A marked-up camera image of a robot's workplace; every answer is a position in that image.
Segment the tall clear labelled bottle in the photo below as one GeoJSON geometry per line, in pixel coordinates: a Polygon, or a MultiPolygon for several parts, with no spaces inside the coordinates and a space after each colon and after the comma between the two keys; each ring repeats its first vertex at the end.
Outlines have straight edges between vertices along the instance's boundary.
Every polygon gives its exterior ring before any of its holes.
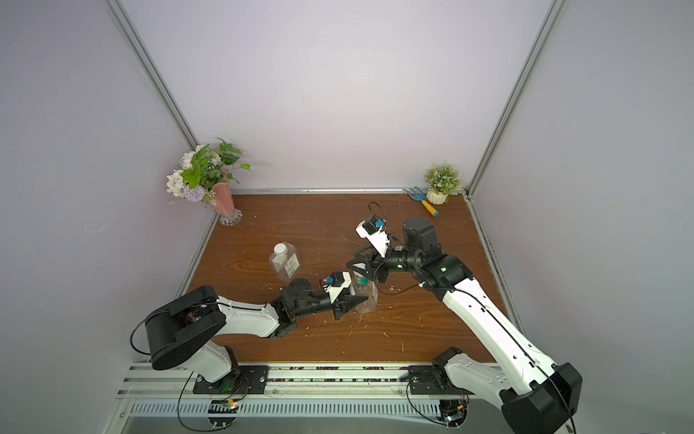
{"type": "Polygon", "coordinates": [[[361,275],[359,272],[352,273],[352,294],[354,296],[366,297],[367,299],[361,302],[356,310],[360,314],[368,314],[373,312],[378,305],[378,290],[375,284],[361,275]]]}

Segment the square clear plastic bottle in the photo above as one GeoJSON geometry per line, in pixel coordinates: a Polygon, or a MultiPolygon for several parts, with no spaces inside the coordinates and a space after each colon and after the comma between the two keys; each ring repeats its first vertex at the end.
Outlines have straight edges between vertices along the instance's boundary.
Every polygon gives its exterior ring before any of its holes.
{"type": "Polygon", "coordinates": [[[274,248],[269,263],[273,271],[280,280],[285,283],[291,282],[300,268],[300,260],[298,258],[296,247],[288,242],[285,242],[289,247],[287,255],[278,256],[274,253],[274,248]]]}

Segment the white bottle cap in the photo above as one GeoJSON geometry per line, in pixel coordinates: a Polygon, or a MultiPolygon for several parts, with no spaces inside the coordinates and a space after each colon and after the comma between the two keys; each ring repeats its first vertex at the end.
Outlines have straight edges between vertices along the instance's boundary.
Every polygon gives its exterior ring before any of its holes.
{"type": "Polygon", "coordinates": [[[280,242],[274,246],[274,253],[278,256],[287,255],[289,252],[289,247],[285,242],[280,242]]]}

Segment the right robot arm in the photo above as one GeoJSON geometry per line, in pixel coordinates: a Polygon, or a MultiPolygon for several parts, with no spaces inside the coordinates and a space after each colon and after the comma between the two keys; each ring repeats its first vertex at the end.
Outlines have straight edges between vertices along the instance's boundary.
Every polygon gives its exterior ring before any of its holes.
{"type": "Polygon", "coordinates": [[[462,260],[445,253],[431,222],[407,220],[404,240],[392,246],[386,222],[372,215],[356,233],[368,241],[366,253],[347,266],[383,283],[392,272],[407,272],[476,335],[497,363],[478,363],[451,348],[436,361],[443,380],[498,408],[515,433],[555,433],[572,424],[583,379],[571,363],[559,365],[511,323],[491,301],[462,260]]]}

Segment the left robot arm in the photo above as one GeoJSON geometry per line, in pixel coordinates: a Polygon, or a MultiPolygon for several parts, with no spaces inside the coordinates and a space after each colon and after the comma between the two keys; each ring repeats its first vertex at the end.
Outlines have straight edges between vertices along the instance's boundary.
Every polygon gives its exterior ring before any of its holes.
{"type": "Polygon", "coordinates": [[[281,338],[296,329],[298,318],[331,312],[338,320],[367,300],[352,293],[351,275],[341,271],[321,289],[296,278],[280,289],[277,299],[262,305],[233,301],[202,286],[146,317],[150,363],[157,371],[182,366],[217,383],[237,369],[237,362],[230,349],[213,342],[216,336],[281,338]]]}

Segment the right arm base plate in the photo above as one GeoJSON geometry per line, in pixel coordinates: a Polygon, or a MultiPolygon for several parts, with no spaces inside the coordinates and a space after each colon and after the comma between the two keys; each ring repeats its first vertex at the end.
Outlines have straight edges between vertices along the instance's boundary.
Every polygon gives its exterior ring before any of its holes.
{"type": "Polygon", "coordinates": [[[408,384],[408,391],[415,395],[462,395],[472,392],[456,387],[442,368],[433,365],[410,365],[401,381],[408,384]]]}

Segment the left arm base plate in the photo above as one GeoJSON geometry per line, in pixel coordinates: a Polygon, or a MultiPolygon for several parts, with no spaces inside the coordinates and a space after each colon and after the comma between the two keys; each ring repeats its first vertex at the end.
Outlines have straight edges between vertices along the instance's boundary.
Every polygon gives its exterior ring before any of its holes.
{"type": "Polygon", "coordinates": [[[267,365],[241,365],[233,368],[229,374],[214,383],[204,380],[200,375],[195,376],[193,394],[263,394],[267,378],[269,378],[267,365]]]}

